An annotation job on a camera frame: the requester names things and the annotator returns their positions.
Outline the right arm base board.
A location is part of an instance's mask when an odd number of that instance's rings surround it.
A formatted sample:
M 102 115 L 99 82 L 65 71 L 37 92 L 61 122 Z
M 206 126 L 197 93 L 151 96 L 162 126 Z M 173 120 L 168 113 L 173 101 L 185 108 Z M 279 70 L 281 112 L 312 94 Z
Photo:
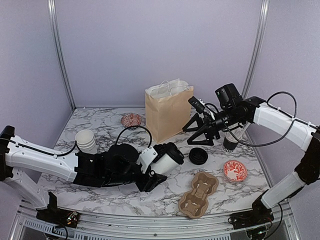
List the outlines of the right arm base board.
M 237 212 L 231 214 L 228 218 L 228 222 L 233 226 L 234 230 L 272 223 L 273 220 L 274 216 L 270 209 L 252 209 Z

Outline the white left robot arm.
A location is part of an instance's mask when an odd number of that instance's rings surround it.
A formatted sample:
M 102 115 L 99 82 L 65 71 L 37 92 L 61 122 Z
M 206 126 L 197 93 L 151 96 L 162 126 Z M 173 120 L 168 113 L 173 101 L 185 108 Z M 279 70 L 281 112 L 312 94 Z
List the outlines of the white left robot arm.
M 167 173 L 183 164 L 184 156 L 172 143 L 148 146 L 138 151 L 127 143 L 115 143 L 102 153 L 55 153 L 53 149 L 27 143 L 7 125 L 0 133 L 0 179 L 15 184 L 17 190 L 30 200 L 37 210 L 53 223 L 63 219 L 57 198 L 42 190 L 19 168 L 53 175 L 74 185 L 108 188 L 136 184 L 141 192 L 150 192 L 167 180 Z

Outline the stack of white cups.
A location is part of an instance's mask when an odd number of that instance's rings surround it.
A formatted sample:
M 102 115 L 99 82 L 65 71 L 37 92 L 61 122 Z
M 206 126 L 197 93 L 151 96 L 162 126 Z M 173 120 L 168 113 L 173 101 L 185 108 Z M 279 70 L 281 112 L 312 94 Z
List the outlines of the stack of white cups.
M 79 131 L 75 135 L 75 141 L 80 151 L 87 154 L 97 154 L 96 137 L 89 129 Z

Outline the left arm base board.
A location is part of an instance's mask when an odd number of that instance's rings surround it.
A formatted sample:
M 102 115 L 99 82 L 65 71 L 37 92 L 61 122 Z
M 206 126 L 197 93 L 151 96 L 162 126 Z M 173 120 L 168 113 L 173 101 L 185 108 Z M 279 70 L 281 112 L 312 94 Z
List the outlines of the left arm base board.
M 78 226 L 79 216 L 80 214 L 77 211 L 60 208 L 57 210 L 49 208 L 37 210 L 36 214 L 38 220 L 70 228 L 76 228 Z

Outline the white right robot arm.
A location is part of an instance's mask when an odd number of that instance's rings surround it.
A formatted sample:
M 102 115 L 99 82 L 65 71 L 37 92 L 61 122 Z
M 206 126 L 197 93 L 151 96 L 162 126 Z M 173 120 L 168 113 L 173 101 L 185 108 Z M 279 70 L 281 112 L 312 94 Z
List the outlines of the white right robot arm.
M 287 139 L 304 151 L 304 156 L 293 172 L 263 193 L 253 204 L 247 219 L 252 224 L 258 224 L 267 216 L 267 210 L 293 197 L 306 185 L 319 181 L 320 128 L 297 118 L 295 113 L 289 114 L 273 106 L 268 99 L 257 96 L 243 98 L 232 83 L 218 88 L 215 94 L 220 110 L 214 104 L 205 103 L 194 96 L 188 100 L 196 110 L 196 114 L 182 128 L 184 132 L 193 133 L 187 140 L 189 145 L 212 146 L 213 140 L 219 139 L 220 132 L 226 130 L 238 143 L 248 146 L 230 127 L 249 123 L 267 128 L 280 136 L 274 141 L 258 144 L 258 147 Z

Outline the white paper coffee cup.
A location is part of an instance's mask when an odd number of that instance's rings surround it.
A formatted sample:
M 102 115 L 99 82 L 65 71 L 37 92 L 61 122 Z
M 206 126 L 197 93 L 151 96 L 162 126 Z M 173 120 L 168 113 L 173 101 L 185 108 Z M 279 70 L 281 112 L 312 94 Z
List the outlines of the white paper coffee cup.
M 166 176 L 180 164 L 172 159 L 166 152 L 157 152 L 156 158 L 152 161 L 150 167 L 156 174 Z

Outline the black coffee cup lid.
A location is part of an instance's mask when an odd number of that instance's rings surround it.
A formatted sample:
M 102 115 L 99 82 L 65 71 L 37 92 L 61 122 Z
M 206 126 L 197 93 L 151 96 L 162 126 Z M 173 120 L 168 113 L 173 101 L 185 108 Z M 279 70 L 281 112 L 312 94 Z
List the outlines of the black coffee cup lid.
M 179 165 L 182 165 L 184 163 L 185 156 L 173 142 L 167 143 L 165 147 L 166 154 L 170 156 L 173 161 L 175 161 Z

